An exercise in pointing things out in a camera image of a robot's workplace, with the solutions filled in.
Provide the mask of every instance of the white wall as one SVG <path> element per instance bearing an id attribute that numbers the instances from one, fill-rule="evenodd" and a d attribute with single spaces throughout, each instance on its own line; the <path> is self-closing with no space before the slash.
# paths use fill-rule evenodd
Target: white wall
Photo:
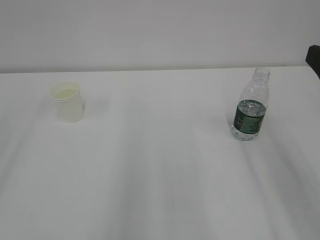
<path id="1" fill-rule="evenodd" d="M 304 65 L 320 0 L 2 0 L 0 72 Z"/>

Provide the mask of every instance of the white tablecloth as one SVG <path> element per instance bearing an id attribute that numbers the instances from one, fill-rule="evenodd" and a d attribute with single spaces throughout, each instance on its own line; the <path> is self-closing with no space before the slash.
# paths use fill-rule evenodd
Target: white tablecloth
<path id="1" fill-rule="evenodd" d="M 253 68 L 0 74 L 1 240 L 319 240 L 320 81 L 272 67 L 258 138 L 229 130 Z M 60 81 L 84 119 L 57 120 Z"/>

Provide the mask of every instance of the black object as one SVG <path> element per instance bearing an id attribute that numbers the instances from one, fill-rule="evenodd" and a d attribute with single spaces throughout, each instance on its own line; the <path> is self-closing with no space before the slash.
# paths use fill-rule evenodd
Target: black object
<path id="1" fill-rule="evenodd" d="M 320 46 L 313 45 L 309 47 L 305 61 L 320 78 Z"/>

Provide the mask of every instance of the bottle neck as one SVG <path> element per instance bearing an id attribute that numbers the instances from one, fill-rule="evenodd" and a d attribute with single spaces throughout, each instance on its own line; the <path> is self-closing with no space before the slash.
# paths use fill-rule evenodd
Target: bottle neck
<path id="1" fill-rule="evenodd" d="M 267 68 L 256 68 L 252 80 L 259 83 L 267 83 L 270 80 L 270 70 Z"/>

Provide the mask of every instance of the cup rim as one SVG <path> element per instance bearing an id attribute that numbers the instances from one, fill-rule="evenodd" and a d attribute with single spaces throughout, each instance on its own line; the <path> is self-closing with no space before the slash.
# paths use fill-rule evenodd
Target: cup rim
<path id="1" fill-rule="evenodd" d="M 74 89 L 76 90 L 76 93 L 73 94 L 72 96 L 66 97 L 66 98 L 57 98 L 56 95 L 60 93 L 63 90 L 67 89 Z M 50 97 L 55 101 L 55 102 L 67 102 L 71 99 L 74 99 L 80 92 L 80 86 L 78 83 L 71 82 L 71 81 L 64 81 L 53 87 L 50 91 Z"/>

